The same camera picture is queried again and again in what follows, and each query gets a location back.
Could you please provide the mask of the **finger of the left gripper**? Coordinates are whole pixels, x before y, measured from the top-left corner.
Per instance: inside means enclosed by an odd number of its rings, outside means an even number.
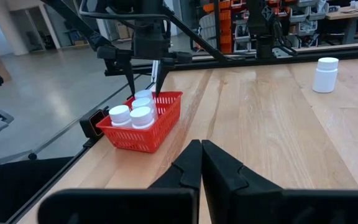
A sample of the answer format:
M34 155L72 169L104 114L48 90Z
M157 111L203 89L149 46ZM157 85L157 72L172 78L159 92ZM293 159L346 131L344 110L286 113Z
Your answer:
M132 71L131 59L130 58L117 59L116 65L119 66L123 70L123 72L126 76L128 85L130 87L131 94L135 95L134 74Z
M157 69L157 78L155 81L155 94L159 96L163 83L167 74L175 68L175 61L172 58L162 58L159 61L159 66Z

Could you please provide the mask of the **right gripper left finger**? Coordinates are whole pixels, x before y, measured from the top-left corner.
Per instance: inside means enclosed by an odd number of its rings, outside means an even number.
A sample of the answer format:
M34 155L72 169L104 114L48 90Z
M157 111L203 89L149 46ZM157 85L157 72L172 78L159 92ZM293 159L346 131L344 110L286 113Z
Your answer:
M192 140L146 189L67 189L48 196L39 223L197 223L203 147Z

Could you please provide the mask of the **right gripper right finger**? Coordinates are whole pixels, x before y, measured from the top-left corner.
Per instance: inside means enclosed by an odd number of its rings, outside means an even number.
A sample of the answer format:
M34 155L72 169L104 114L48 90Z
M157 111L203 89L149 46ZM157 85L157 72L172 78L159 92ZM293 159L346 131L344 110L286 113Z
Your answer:
M202 146L212 223L358 223L358 190L283 189L213 142Z

